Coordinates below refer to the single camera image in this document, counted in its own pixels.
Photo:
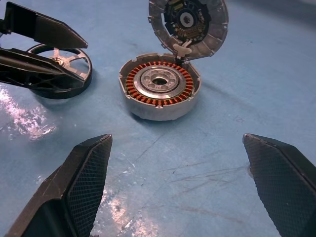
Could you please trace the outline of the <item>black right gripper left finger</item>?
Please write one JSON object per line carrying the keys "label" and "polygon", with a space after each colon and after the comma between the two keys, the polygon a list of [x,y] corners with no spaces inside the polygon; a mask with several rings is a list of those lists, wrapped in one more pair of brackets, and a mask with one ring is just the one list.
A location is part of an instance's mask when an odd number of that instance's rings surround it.
{"label": "black right gripper left finger", "polygon": [[88,237],[103,196],[113,137],[87,139],[38,187],[7,237]]}

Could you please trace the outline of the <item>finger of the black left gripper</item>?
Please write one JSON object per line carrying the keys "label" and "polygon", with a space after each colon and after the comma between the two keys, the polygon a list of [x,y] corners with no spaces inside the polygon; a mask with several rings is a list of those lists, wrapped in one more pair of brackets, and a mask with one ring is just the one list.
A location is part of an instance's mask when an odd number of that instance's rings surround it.
{"label": "finger of the black left gripper", "polygon": [[16,33],[58,49],[88,48],[87,41],[66,23],[9,1],[0,33]]}
{"label": "finger of the black left gripper", "polygon": [[57,62],[18,49],[0,49],[0,81],[32,90],[66,91],[84,80]]}

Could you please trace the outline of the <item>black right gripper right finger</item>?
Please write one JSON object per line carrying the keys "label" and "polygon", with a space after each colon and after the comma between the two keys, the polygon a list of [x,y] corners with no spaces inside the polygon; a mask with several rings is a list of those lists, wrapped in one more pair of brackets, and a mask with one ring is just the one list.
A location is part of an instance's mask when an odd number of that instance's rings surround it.
{"label": "black right gripper right finger", "polygon": [[258,196],[282,237],[316,235],[316,168],[294,146],[255,134],[243,144]]}

